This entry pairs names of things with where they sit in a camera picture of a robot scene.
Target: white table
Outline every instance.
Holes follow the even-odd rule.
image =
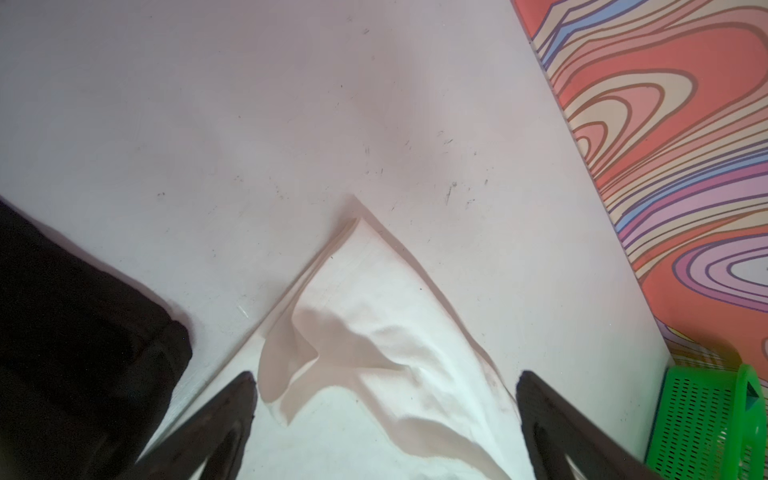
[[[167,420],[358,199],[644,451],[669,356],[506,0],[5,0],[0,195],[190,329]]]

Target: white fabric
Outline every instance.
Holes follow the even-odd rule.
[[[322,478],[323,469],[333,478],[531,477],[502,381],[363,220],[317,257],[188,412],[245,369],[258,370],[260,404],[243,472],[258,465],[278,475],[270,478]],[[293,459],[270,449],[280,439],[291,439]]]

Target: black fabric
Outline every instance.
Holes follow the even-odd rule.
[[[0,478],[113,478],[160,424],[187,330],[0,203]]]

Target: concentric arch pattern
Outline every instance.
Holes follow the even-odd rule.
[[[513,0],[678,362],[768,386],[768,0]]]

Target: colorful patterned wallpaper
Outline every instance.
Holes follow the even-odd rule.
[[[768,0],[513,2],[673,357],[768,393]]]

